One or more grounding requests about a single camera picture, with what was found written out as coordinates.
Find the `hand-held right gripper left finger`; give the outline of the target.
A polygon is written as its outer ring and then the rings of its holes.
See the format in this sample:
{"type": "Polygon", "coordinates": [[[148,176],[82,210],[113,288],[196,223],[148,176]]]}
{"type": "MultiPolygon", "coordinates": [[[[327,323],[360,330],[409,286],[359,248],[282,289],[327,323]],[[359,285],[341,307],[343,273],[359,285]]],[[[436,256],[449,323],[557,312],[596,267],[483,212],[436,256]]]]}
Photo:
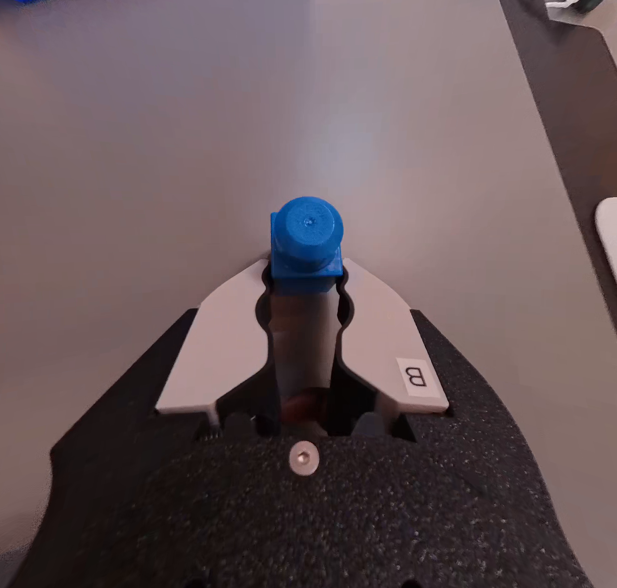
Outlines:
{"type": "Polygon", "coordinates": [[[224,398],[266,365],[268,340],[258,322],[268,261],[257,260],[222,283],[200,304],[156,403],[160,414],[205,413],[222,423],[224,398]]]}

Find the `blue mega block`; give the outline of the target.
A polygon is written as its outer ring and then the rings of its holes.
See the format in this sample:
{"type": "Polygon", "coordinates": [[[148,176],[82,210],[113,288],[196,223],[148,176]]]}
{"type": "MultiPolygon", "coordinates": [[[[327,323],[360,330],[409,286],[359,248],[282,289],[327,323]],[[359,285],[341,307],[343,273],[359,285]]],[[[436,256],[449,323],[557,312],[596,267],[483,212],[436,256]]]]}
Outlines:
{"type": "Polygon", "coordinates": [[[343,277],[341,215],[326,200],[299,197],[273,212],[270,268],[280,296],[328,292],[343,277]]]}

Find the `person's right hand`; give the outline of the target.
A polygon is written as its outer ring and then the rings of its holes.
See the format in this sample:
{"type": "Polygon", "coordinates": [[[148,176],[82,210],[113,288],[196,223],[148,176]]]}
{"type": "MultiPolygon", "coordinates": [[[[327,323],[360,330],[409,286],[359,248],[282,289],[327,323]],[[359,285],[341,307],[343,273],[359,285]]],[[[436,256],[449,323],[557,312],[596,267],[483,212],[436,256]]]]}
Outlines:
{"type": "Polygon", "coordinates": [[[316,422],[324,425],[327,417],[329,389],[311,387],[282,400],[281,423],[285,425],[316,422]]]}

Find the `white rounded object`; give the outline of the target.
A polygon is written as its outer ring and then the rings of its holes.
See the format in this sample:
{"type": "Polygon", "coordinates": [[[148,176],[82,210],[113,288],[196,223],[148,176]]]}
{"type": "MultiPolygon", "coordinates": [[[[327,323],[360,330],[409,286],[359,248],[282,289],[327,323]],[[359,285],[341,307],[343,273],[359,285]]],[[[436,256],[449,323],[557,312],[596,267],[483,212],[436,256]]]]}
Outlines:
{"type": "Polygon", "coordinates": [[[595,227],[616,281],[616,197],[603,199],[595,209],[595,227]]]}

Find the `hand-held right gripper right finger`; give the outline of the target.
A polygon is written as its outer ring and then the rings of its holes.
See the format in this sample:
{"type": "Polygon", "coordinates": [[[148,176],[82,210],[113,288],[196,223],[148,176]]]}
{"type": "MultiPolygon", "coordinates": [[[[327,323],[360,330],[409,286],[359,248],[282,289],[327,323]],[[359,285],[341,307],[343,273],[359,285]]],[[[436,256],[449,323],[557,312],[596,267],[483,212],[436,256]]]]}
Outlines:
{"type": "Polygon", "coordinates": [[[350,258],[343,266],[351,319],[342,323],[341,358],[368,390],[361,412],[444,414],[449,401],[406,301],[350,258]]]}

